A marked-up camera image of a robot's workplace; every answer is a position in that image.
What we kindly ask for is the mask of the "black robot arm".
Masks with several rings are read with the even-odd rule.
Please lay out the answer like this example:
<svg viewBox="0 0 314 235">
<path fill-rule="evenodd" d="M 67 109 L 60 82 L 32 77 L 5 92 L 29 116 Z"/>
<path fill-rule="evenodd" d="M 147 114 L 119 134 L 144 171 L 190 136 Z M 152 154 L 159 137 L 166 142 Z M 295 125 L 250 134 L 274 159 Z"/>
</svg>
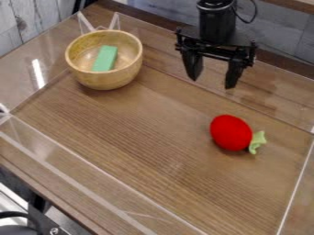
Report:
<svg viewBox="0 0 314 235">
<path fill-rule="evenodd" d="M 236 13 L 236 0 L 199 0 L 199 25 L 178 27 L 175 30 L 175 49 L 180 52 L 187 76 L 196 81 L 203 70 L 203 58 L 228 63 L 224 89 L 232 89 L 243 70 L 254 65 L 258 43 L 235 29 L 236 20 L 250 24 L 258 15 L 255 0 L 254 16 L 244 20 Z"/>
</svg>

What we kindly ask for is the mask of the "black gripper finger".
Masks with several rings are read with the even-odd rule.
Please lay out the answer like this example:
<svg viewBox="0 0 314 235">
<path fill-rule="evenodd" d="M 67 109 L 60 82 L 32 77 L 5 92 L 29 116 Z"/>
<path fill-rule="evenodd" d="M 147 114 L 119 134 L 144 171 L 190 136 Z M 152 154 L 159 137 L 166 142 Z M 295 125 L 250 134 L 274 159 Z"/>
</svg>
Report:
<svg viewBox="0 0 314 235">
<path fill-rule="evenodd" d="M 242 76 L 244 69 L 246 69 L 246 66 L 243 65 L 242 60 L 231 59 L 228 61 L 228 70 L 227 70 L 226 79 L 224 79 L 226 89 L 232 89 L 236 86 L 238 80 Z"/>
<path fill-rule="evenodd" d="M 192 50 L 182 51 L 183 64 L 187 71 L 187 76 L 192 81 L 196 81 L 203 68 L 202 55 Z"/>
</svg>

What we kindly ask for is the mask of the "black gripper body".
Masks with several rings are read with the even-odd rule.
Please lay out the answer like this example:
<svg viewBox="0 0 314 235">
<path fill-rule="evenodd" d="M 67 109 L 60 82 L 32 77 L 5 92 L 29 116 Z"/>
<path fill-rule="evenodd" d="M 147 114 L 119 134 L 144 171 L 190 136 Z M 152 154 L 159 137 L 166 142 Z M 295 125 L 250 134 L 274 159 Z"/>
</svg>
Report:
<svg viewBox="0 0 314 235">
<path fill-rule="evenodd" d="M 251 66 L 255 60 L 256 42 L 235 31 L 236 20 L 250 24 L 258 15 L 254 6 L 254 17 L 244 20 L 236 13 L 235 3 L 198 3 L 199 25 L 178 27 L 175 30 L 175 49 L 192 50 L 204 57 L 228 62 L 243 61 Z"/>
</svg>

